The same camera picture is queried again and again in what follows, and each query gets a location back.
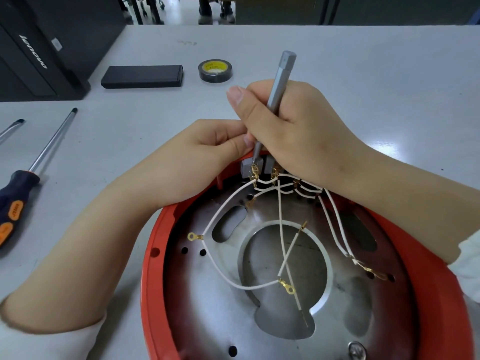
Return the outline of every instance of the red round housing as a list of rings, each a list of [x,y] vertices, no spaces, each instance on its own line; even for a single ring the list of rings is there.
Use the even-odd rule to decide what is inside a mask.
[[[240,172],[231,163],[209,187]],[[171,230],[199,197],[164,207],[150,235],[141,274],[141,322],[151,359],[180,360],[163,295],[163,266]],[[409,275],[418,310],[418,360],[473,360],[473,338],[463,293],[446,264],[386,218],[369,211],[390,238]]]

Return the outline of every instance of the lenovo logo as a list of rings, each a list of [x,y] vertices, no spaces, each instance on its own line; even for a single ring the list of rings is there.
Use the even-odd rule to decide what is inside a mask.
[[[20,38],[22,39],[22,41],[26,44],[26,46],[28,47],[28,49],[30,49],[30,51],[32,52],[33,56],[39,61],[40,65],[47,69],[47,66],[45,65],[45,63],[43,62],[43,60],[39,57],[39,55],[37,54],[37,52],[35,51],[35,49],[30,45],[30,43],[28,42],[28,39],[26,36],[23,36],[23,35],[19,35]]]

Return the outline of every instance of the fingernail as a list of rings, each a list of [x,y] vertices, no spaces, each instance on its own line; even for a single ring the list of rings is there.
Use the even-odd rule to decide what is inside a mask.
[[[247,145],[247,148],[252,149],[255,146],[255,141],[251,139],[250,134],[247,134],[243,137],[243,141]]]
[[[226,91],[226,97],[233,107],[237,107],[243,98],[243,88],[232,86]]]

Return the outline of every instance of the metal plate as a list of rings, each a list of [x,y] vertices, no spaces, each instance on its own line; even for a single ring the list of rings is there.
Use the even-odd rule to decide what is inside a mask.
[[[284,237],[288,249],[307,220],[288,260],[302,304],[281,285],[254,291],[231,287],[215,270],[199,241],[219,206],[240,178],[210,189],[182,215],[168,241],[164,266],[165,308],[172,336],[183,359],[351,359],[357,341],[367,359],[413,359],[417,341],[416,309],[410,282],[392,244],[359,206],[344,211],[345,231],[358,260],[390,280],[371,279],[336,247],[324,212],[313,200],[282,195]],[[239,192],[223,214],[244,205],[253,187]],[[334,229],[340,237],[334,216]],[[231,280],[247,286],[275,280],[282,263],[278,197],[260,196],[225,242],[204,237],[217,265]],[[283,274],[288,282],[286,272]]]

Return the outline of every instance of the white table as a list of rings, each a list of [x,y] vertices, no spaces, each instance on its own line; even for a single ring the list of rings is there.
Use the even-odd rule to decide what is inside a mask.
[[[318,87],[364,142],[406,163],[480,189],[480,27],[127,26],[78,102],[0,104],[0,183],[27,169],[73,107],[79,113],[46,166],[26,224],[0,250],[0,295],[14,290],[109,182],[199,118],[233,119],[225,90],[273,78],[281,52],[291,78]],[[234,77],[207,84],[200,62],[231,62]],[[110,65],[182,64],[183,86],[105,90]],[[142,230],[92,359],[147,359],[141,264],[156,219]],[[480,316],[473,315],[480,327]]]

